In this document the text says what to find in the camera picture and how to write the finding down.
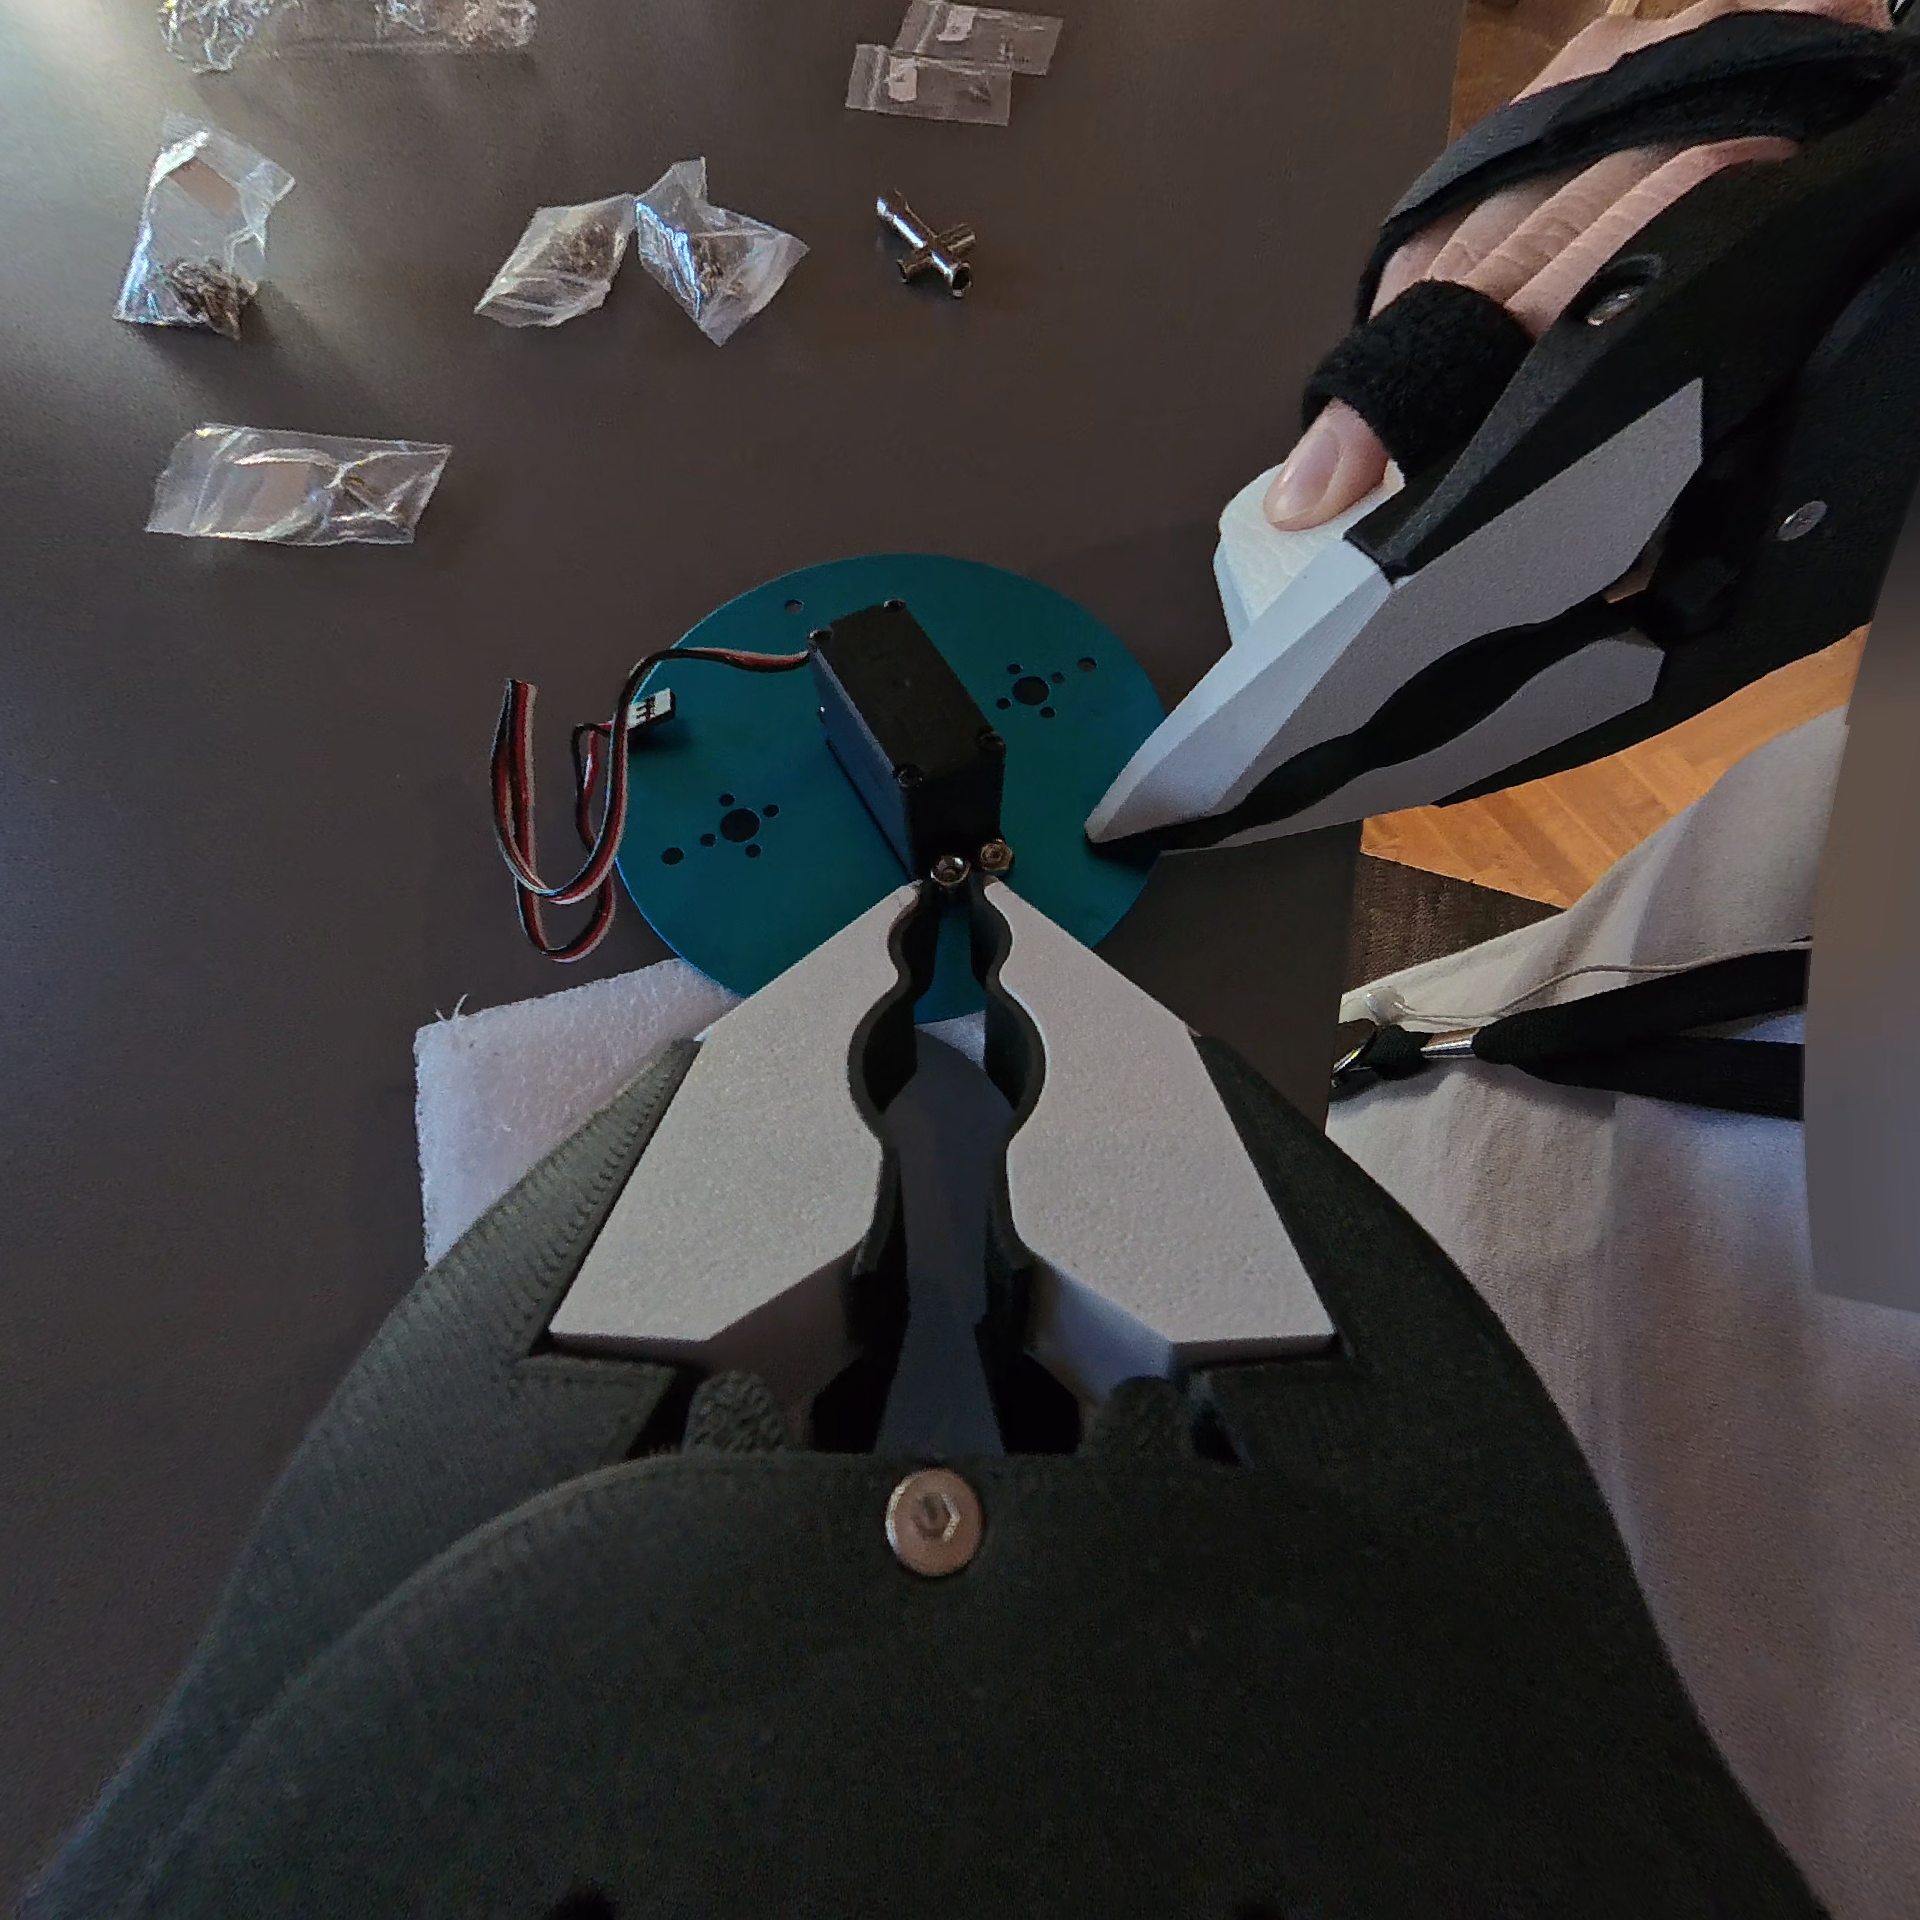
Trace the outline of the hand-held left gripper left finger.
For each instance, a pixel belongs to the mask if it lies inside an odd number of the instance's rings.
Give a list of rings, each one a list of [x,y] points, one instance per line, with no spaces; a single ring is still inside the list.
[[[548,1332],[582,1353],[862,1353],[917,1070],[925,885],[878,900],[714,1023]]]

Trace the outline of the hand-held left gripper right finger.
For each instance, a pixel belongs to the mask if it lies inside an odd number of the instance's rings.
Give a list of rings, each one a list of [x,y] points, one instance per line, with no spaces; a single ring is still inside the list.
[[[1010,1102],[1016,1345],[1069,1388],[1332,1343],[1184,1020],[1000,880],[974,891],[984,1062]]]

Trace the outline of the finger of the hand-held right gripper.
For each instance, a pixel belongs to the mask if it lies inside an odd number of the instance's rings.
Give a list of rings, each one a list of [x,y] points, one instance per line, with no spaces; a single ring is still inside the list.
[[[1620,579],[1703,462],[1703,393],[1692,380],[1397,585],[1345,516],[1258,617],[1225,589],[1227,655],[1121,771],[1089,841],[1198,823],[1203,846],[1234,849],[1363,819],[1367,804],[1329,799],[1298,824],[1230,831],[1228,810],[1457,649],[1559,619]]]
[[[1665,651],[1636,631],[1506,631],[1414,675],[1355,733],[1292,757],[1233,810],[1184,831],[1189,850],[1448,801],[1640,709]]]

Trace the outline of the blue round metal plate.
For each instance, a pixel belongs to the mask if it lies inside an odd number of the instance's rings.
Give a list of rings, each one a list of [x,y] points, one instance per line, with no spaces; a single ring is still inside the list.
[[[1097,948],[1152,857],[1093,849],[1085,823],[1165,719],[1141,661],[1069,597],[963,558],[875,554],[780,576],[709,614],[688,649],[780,656],[831,621],[901,598],[1005,739],[1012,891]],[[697,971],[751,996],[906,880],[831,754],[802,672],[660,665],[672,716],[632,736],[618,872]]]

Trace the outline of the black servo motor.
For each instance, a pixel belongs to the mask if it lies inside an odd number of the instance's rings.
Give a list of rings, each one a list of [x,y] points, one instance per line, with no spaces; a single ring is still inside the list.
[[[1006,745],[898,598],[809,640],[828,749],[917,879],[956,887],[1000,843]]]

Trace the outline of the person's right hand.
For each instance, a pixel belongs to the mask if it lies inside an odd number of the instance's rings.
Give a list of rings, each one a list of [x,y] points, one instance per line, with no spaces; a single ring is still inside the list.
[[[1572,297],[1656,214],[1749,162],[1792,156],[1783,138],[1658,145],[1606,156],[1569,178],[1503,191],[1441,221],[1386,265],[1374,299],[1382,312],[1420,280],[1447,280],[1494,299],[1538,336]],[[1389,469],[1376,430],[1345,400],[1329,400],[1273,478],[1262,513],[1298,532],[1349,513]]]

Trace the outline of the white foam sheet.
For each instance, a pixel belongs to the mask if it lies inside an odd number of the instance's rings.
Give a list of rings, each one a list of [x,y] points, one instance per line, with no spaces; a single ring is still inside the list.
[[[423,1027],[414,1118],[426,1265],[666,1045],[697,1038],[737,1004],[688,963],[666,960]]]

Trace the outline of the person's white shirt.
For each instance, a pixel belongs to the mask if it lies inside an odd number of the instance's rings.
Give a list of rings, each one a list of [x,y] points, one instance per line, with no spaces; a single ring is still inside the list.
[[[1805,1131],[1493,1066],[1340,1098],[1329,1133],[1457,1261],[1547,1381],[1703,1719],[1837,1917],[1916,1917],[1916,1233],[1882,1305],[1828,1248],[1916,1204],[1916,973],[1818,1035]]]

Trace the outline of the metal cross wrench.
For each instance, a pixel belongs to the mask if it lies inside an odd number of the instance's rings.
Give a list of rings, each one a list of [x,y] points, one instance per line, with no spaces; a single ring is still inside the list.
[[[973,224],[938,227],[925,221],[901,193],[877,196],[877,217],[887,232],[901,242],[898,274],[903,282],[937,282],[951,299],[964,299],[973,288],[973,252],[978,234]]]

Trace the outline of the clear plastic screw bag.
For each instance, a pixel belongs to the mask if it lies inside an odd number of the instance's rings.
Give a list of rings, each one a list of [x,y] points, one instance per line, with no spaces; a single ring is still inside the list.
[[[637,227],[632,195],[540,206],[475,315],[508,329],[560,327],[604,304]]]
[[[149,532],[286,546],[411,544],[449,444],[204,423],[157,478]]]
[[[158,3],[166,50],[198,76],[256,54],[516,54],[537,3]]]
[[[806,245],[709,203],[709,162],[682,159],[637,195],[637,252],[712,345],[726,345],[780,292]]]
[[[267,271],[271,213],[293,187],[286,168],[244,140],[171,113],[114,319],[239,340]]]

